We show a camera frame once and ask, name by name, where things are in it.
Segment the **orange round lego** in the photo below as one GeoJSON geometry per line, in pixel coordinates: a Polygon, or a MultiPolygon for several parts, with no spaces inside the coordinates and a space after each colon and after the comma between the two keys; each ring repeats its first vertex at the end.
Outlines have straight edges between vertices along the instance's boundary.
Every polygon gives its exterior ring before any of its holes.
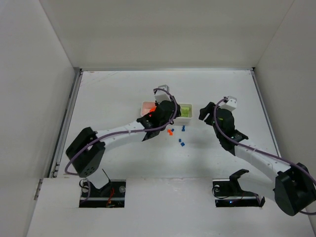
{"type": "Polygon", "coordinates": [[[150,110],[149,110],[149,116],[151,117],[152,116],[152,113],[156,110],[156,106],[152,107],[150,110]]]}

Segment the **green 2x4 lego brick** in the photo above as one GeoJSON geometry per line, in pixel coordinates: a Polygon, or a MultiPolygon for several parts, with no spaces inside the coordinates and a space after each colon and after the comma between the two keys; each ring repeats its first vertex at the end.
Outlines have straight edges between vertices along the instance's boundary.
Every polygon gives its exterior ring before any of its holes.
{"type": "Polygon", "coordinates": [[[185,118],[190,117],[190,107],[181,106],[181,117],[185,117],[185,118]]]}

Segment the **small orange lego pair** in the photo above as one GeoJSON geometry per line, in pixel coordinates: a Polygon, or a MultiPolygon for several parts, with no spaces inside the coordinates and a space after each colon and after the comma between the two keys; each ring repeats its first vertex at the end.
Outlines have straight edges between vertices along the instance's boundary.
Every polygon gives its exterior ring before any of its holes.
{"type": "Polygon", "coordinates": [[[167,132],[168,132],[168,134],[169,134],[170,136],[173,135],[173,129],[168,129],[167,132]]]}

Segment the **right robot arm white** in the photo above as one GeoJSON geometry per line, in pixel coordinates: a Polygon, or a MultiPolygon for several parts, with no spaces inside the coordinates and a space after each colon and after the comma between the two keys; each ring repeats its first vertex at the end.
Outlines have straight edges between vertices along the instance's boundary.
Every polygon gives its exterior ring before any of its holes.
{"type": "Polygon", "coordinates": [[[304,213],[304,208],[316,200],[315,178],[303,164],[269,154],[252,144],[248,136],[235,128],[232,111],[236,107],[236,99],[225,97],[217,104],[209,102],[200,109],[198,118],[213,127],[225,151],[261,171],[269,181],[251,179],[247,169],[240,169],[227,179],[214,179],[212,193],[216,206],[246,206],[244,197],[250,197],[249,206],[262,207],[268,198],[289,216],[304,213]]]}

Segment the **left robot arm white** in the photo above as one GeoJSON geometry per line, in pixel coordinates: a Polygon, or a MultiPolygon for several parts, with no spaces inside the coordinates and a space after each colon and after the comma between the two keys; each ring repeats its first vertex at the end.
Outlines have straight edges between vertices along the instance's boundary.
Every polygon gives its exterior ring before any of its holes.
{"type": "Polygon", "coordinates": [[[144,142],[159,135],[165,127],[181,115],[180,105],[164,100],[156,103],[156,109],[137,120],[113,129],[94,131],[84,128],[66,149],[69,163],[76,170],[75,175],[86,178],[91,185],[102,190],[109,183],[100,167],[105,152],[133,142],[144,142]]]}

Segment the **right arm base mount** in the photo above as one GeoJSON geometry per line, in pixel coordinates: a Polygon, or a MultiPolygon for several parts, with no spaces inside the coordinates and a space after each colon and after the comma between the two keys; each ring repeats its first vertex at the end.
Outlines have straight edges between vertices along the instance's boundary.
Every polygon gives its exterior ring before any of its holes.
{"type": "Polygon", "coordinates": [[[228,179],[213,179],[212,194],[215,200],[215,207],[263,207],[266,200],[258,194],[244,191],[238,179],[248,173],[246,169],[240,169],[229,176],[228,179]]]}

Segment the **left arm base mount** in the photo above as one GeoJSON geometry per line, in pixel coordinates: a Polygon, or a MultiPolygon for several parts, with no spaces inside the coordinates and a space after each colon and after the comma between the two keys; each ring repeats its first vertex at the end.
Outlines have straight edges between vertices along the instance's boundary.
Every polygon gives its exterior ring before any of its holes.
{"type": "Polygon", "coordinates": [[[79,181],[81,188],[79,208],[124,208],[126,180],[110,179],[104,169],[100,170],[104,186],[97,189],[90,180],[79,181]]]}

